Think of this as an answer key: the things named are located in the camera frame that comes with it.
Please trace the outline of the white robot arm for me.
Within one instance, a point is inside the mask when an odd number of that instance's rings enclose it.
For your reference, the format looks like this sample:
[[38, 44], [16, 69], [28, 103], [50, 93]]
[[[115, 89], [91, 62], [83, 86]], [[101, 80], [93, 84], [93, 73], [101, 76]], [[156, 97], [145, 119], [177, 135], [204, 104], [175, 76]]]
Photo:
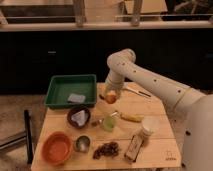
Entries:
[[120, 95], [126, 78], [142, 86], [165, 104], [187, 114], [181, 171], [213, 171], [213, 94], [166, 78], [135, 64], [136, 55], [124, 49], [107, 58], [110, 69], [105, 91]]

